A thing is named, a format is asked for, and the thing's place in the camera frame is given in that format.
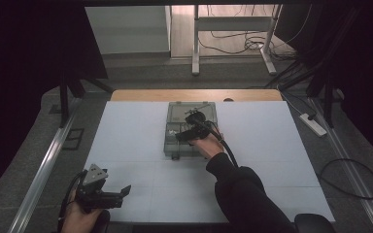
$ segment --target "person's left hand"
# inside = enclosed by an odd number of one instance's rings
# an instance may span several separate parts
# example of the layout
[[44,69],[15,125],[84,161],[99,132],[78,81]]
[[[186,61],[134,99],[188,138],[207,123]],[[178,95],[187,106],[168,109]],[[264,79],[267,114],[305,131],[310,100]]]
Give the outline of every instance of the person's left hand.
[[[75,190],[72,191],[69,200],[75,200]],[[68,205],[65,213],[65,220],[62,226],[62,233],[89,233],[102,209],[92,210],[89,214],[85,213],[81,206],[75,201]]]

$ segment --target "power strip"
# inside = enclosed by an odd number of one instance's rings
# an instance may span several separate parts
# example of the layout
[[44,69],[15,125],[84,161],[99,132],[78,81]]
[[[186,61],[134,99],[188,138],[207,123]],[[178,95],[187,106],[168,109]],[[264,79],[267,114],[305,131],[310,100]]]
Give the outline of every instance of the power strip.
[[319,137],[322,137],[323,135],[326,134],[326,131],[319,124],[317,124],[316,121],[314,121],[313,119],[311,119],[311,120],[308,119],[307,114],[303,114],[303,115],[299,116],[299,118],[306,125],[308,125],[308,127],[310,127],[310,129],[312,129],[314,131],[314,133],[316,133]]

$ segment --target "metal rail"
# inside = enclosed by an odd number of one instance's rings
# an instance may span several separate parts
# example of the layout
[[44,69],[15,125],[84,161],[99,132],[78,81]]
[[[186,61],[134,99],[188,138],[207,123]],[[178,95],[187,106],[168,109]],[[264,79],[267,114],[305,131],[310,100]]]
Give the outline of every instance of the metal rail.
[[65,141],[69,129],[71,128],[72,122],[75,119],[76,111],[81,104],[81,99],[74,98],[70,105],[70,116],[66,121],[63,128],[59,128],[53,138],[53,141],[45,155],[38,172],[35,175],[32,184],[25,195],[25,198],[20,204],[17,211],[17,215],[11,224],[8,232],[24,232],[25,228],[32,216],[33,211],[41,197],[42,191],[44,190],[45,184],[47,183],[48,177],[51,174],[52,167],[62,149],[63,142]]
[[[317,118],[322,127],[326,130],[329,137],[329,142],[334,148],[336,155],[339,158],[351,158],[348,154],[348,151],[344,148],[341,140],[339,139],[336,131],[333,128],[330,128],[326,123],[325,119],[322,116],[322,108],[318,99],[311,99],[309,98],[310,103],[312,104],[313,108],[317,112]],[[359,174],[356,166],[352,163],[344,163],[343,164],[344,171],[350,180],[351,185],[355,192],[361,196],[371,196],[371,191],[369,190],[368,186],[365,184],[365,181],[362,179],[361,175]],[[369,219],[373,224],[373,200],[361,200],[361,204],[364,210],[367,212]]]

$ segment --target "white wall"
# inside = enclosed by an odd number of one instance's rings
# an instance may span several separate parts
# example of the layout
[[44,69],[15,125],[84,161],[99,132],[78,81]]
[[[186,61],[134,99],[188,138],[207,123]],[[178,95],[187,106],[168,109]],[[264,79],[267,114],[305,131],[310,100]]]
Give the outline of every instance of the white wall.
[[169,51],[165,6],[85,9],[102,54]]

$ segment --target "wooden edge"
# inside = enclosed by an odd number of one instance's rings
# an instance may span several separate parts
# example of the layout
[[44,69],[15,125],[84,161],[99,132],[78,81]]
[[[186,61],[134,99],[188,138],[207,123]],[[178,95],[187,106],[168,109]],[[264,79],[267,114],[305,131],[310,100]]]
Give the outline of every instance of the wooden edge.
[[282,101],[276,89],[121,89],[111,101]]

